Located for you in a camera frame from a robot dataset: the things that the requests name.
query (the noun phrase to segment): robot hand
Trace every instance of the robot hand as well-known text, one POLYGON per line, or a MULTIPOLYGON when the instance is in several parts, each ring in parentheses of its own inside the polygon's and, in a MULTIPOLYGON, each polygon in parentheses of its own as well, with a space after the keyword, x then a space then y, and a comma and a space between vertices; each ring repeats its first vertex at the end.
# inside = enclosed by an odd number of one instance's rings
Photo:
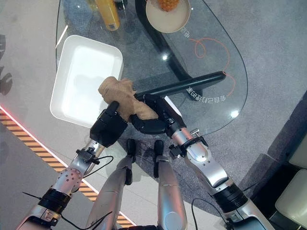
POLYGON ((167 103, 164 98, 157 95, 145 94, 139 101, 147 104, 158 114, 158 119, 141 120, 134 114, 130 116, 133 126, 144 134, 163 134, 169 137, 180 129, 186 128, 181 116, 167 103))
POLYGON ((90 138, 106 148, 113 145, 127 128, 127 122, 119 115, 119 103, 113 101, 93 124, 90 138))

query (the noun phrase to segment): orange bottle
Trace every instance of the orange bottle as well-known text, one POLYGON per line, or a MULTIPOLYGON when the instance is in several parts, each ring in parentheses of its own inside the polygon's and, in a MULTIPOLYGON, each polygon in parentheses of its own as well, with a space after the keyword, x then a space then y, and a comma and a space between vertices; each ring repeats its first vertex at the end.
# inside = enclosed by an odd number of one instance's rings
POLYGON ((113 0, 95 0, 102 19, 108 30, 114 31, 119 28, 120 22, 116 6, 113 0))

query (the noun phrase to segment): pineapple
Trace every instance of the pineapple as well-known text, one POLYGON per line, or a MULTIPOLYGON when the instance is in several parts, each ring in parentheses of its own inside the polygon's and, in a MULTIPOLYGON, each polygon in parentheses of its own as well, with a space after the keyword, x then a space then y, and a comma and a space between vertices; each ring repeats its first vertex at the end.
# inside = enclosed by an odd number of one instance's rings
POLYGON ((169 12, 176 8, 179 3, 179 0, 158 0, 158 3, 162 10, 169 12))

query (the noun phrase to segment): round glass tabletop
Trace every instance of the round glass tabletop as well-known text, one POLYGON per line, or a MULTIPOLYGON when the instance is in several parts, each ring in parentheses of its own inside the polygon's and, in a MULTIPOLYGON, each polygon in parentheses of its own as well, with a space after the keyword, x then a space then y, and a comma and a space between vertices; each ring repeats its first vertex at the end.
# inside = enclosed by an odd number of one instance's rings
MULTIPOLYGON (((179 109, 188 129, 198 128, 202 135, 212 133, 242 110, 248 92, 247 74, 237 47, 207 4, 193 0, 190 7, 187 24, 165 34, 148 22, 146 0, 129 0, 124 9, 118 10, 119 28, 109 31, 93 0, 61 0, 57 64, 63 45, 60 41, 69 35, 115 46, 123 54, 122 78, 132 80, 137 93, 167 86, 162 96, 167 95, 179 109), (219 73, 214 76, 222 78, 167 91, 174 83, 215 72, 219 73)), ((144 135, 129 124, 122 137, 165 139, 166 135, 144 135)))

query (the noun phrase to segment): white chair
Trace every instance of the white chair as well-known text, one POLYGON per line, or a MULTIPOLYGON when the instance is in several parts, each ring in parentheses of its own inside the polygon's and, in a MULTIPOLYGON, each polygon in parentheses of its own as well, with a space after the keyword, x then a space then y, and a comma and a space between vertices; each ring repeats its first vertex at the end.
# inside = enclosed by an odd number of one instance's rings
POLYGON ((296 173, 275 203, 282 215, 307 228, 307 170, 296 173))
POLYGON ((289 163, 307 169, 307 135, 294 152, 289 163))

